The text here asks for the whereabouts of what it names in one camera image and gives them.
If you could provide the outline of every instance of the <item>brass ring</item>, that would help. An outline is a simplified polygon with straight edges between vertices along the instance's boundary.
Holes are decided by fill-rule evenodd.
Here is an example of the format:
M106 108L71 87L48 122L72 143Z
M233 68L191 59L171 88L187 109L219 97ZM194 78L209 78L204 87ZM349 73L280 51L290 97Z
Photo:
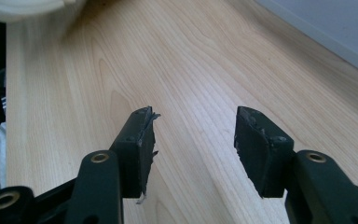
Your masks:
M318 153L314 153L314 152L307 153L307 158L310 161L315 161L315 162L319 162L319 163L324 163L327 161L325 156L318 154Z
M20 194L13 190L0 194L0 210L10 207L20 198Z
M98 153L93 157L91 157L91 161L95 163L104 162L107 161L108 159L109 159L109 155L106 153Z

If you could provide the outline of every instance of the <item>light wood grain surface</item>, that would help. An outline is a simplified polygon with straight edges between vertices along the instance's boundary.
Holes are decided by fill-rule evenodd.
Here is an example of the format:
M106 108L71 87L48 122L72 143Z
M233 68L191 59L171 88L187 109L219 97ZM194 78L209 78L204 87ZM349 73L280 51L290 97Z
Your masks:
M288 223L233 147L238 105L358 185L358 70L246 0L93 0L7 27L7 183L38 195L152 105L148 198L127 223Z

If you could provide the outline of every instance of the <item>screw hole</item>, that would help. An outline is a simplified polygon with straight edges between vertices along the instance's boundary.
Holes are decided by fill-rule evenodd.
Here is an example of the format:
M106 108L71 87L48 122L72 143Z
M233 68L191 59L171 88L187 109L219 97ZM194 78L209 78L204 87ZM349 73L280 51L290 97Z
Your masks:
M17 191L9 191L0 194L0 210L10 207L20 198L20 194Z
M323 155L320 155L317 153L310 152L307 154L307 157L311 161L315 161L315 162L319 162L319 163L326 162L326 158Z
M109 155L106 153L99 153L91 157L91 161L95 163L104 162L107 161L107 159L109 159Z
M100 221L97 216L89 216L83 220L83 224L97 224Z

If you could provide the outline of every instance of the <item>wooden table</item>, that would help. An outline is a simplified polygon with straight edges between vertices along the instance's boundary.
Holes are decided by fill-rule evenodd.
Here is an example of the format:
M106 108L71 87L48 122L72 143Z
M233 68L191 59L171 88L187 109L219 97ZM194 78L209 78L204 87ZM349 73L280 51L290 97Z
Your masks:
M358 185L358 70L253 1L94 0L7 27L7 183L38 195L152 105L158 156L127 223L287 223L233 147L238 105Z

